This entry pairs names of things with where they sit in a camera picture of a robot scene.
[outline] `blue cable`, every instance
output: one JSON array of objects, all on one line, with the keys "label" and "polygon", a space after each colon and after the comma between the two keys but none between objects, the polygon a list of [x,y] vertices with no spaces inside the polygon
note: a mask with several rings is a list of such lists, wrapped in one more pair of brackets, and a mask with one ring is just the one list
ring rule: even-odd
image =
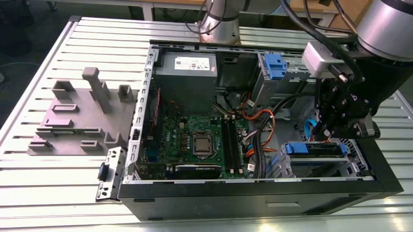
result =
[{"label": "blue cable", "polygon": [[317,125],[317,122],[314,119],[307,119],[303,123],[303,132],[305,132],[305,137],[310,139],[311,133],[310,133],[310,125],[314,127]]}]

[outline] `black cable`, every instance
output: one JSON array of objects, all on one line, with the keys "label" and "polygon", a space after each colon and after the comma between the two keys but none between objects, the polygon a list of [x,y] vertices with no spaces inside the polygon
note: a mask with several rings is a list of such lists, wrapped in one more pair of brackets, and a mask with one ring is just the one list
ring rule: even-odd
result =
[{"label": "black cable", "polygon": [[[303,97],[303,96],[314,96],[315,93],[298,93],[291,95],[290,97],[285,98],[273,108],[273,115],[275,116],[275,114],[278,113],[278,111],[297,98]],[[263,130],[263,127],[266,125],[266,123],[270,120],[270,115],[267,115],[267,117],[265,118],[265,120],[261,122],[259,127],[256,128],[256,133],[254,135],[252,138],[252,148],[254,148],[254,155],[256,155],[256,158],[259,159],[261,162],[261,166],[258,168],[261,168],[261,174],[259,174],[259,178],[265,178],[265,167],[266,167],[266,163],[265,163],[265,152],[263,152],[263,146],[261,144],[261,132]]]},{"label": "black cable", "polygon": [[252,155],[252,161],[255,163],[255,168],[254,168],[254,173],[252,173],[252,178],[261,178],[262,176],[262,168],[261,168],[261,155],[259,155],[259,147],[256,146],[256,136],[252,136],[252,149],[254,149],[254,155]]},{"label": "black cable", "polygon": [[[290,97],[285,98],[273,108],[273,115],[275,116],[275,114],[278,113],[278,111],[297,98],[305,97],[305,96],[315,96],[314,92],[306,92],[306,93],[298,93],[291,95]],[[270,115],[266,116],[266,118],[263,119],[263,121],[261,122],[261,130],[263,130],[265,125],[267,124],[267,122],[270,121]]]},{"label": "black cable", "polygon": [[223,21],[223,19],[224,19],[224,15],[226,15],[226,3],[224,3],[224,11],[223,11],[222,16],[220,16],[220,18],[219,18],[219,21],[218,21],[218,23],[215,24],[215,26],[214,26],[210,30],[203,31],[203,32],[194,31],[194,30],[188,27],[187,23],[186,23],[186,27],[187,27],[187,29],[188,29],[194,34],[196,34],[196,35],[208,34],[211,31],[215,30],[215,28],[218,28],[219,24],[222,23],[222,21]]},{"label": "black cable", "polygon": [[282,7],[286,12],[286,14],[290,16],[293,22],[305,30],[305,32],[309,33],[317,39],[330,50],[330,52],[339,57],[339,59],[343,60],[346,65],[353,71],[353,77],[351,80],[355,82],[362,81],[362,73],[359,70],[359,67],[355,64],[355,61],[353,58],[349,56],[346,51],[342,49],[338,43],[335,43],[333,40],[330,40],[319,31],[314,29],[310,25],[305,24],[303,21],[299,19],[297,14],[294,13],[289,3],[286,0],[282,0]]},{"label": "black cable", "polygon": [[174,18],[171,15],[168,15],[168,11],[167,11],[166,8],[160,8],[160,10],[162,10],[162,12],[163,12],[163,17],[164,17],[164,18],[166,18],[166,17],[171,18],[175,22],[179,22],[179,21],[186,17],[186,15],[187,15],[187,13],[188,13],[188,10],[186,10],[184,13],[183,13],[183,15],[180,16],[180,18]]},{"label": "black cable", "polygon": [[335,5],[335,8],[337,8],[337,10],[338,10],[338,13],[339,13],[341,15],[345,15],[346,13],[345,13],[345,11],[343,11],[343,9],[342,9],[342,7],[341,7],[341,4],[339,4],[338,0],[333,0],[333,3],[334,3],[334,5]]},{"label": "black cable", "polygon": [[303,11],[305,11],[305,15],[307,16],[307,20],[309,20],[309,23],[311,24],[313,27],[321,29],[321,30],[330,30],[330,31],[335,31],[335,32],[341,32],[341,33],[349,33],[351,34],[351,31],[350,30],[346,30],[346,29],[339,29],[339,28],[329,28],[329,27],[322,27],[319,25],[317,25],[313,21],[313,18],[310,16],[310,10],[309,10],[309,0],[302,0],[303,2]]},{"label": "black cable", "polygon": [[[204,5],[206,5],[206,3],[207,3],[206,1],[207,1],[207,0],[204,0],[203,4],[202,4],[202,6],[200,6],[200,9],[199,9],[199,11],[198,11],[196,22],[199,22],[199,20],[200,20],[200,13],[202,13],[202,9],[203,9],[203,7],[204,7]],[[210,14],[211,9],[212,9],[212,6],[214,6],[214,2],[215,2],[215,1],[212,1],[210,8],[206,9],[206,15],[204,15],[204,18],[202,19],[202,22],[200,22],[199,25],[198,25],[198,28],[200,28],[200,27],[204,25],[204,23],[206,23],[208,14]]]},{"label": "black cable", "polygon": [[174,12],[174,11],[176,11],[176,9],[174,9],[174,10],[171,10],[171,11],[170,11],[167,8],[164,8],[164,9],[166,9],[167,12]]},{"label": "black cable", "polygon": [[214,104],[215,104],[215,106],[218,107],[218,108],[220,108],[224,112],[227,112],[230,115],[232,115],[234,113],[231,113],[227,109],[224,109],[223,108],[223,106],[215,101],[214,102]]}]

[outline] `slotted aluminum surface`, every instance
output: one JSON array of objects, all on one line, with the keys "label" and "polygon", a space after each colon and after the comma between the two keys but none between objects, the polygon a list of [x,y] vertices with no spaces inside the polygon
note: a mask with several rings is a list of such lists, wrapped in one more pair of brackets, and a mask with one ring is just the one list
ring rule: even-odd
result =
[{"label": "slotted aluminum surface", "polygon": [[[244,45],[305,48],[305,33],[240,29]],[[150,39],[196,41],[179,23],[83,18],[69,22],[0,130],[0,228],[136,231],[413,231],[412,109],[400,93],[377,113],[378,146],[405,189],[322,217],[140,223],[120,203],[95,203],[104,156],[29,156],[27,145],[49,106],[56,80],[89,87],[85,66],[100,69],[108,88],[140,88]]]}]

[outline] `robot end effector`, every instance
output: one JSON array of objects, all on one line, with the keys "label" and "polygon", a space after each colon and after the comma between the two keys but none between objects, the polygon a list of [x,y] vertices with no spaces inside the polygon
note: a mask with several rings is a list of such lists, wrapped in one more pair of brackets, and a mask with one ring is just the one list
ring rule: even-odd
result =
[{"label": "robot end effector", "polygon": [[379,137],[371,117],[382,101],[413,74],[412,37],[406,35],[413,36],[412,22],[413,5],[400,0],[371,3],[357,35],[337,40],[338,44],[347,45],[346,53],[362,73],[358,78],[321,42],[309,42],[302,61],[317,78],[319,121],[313,128],[315,141],[327,137]]}]

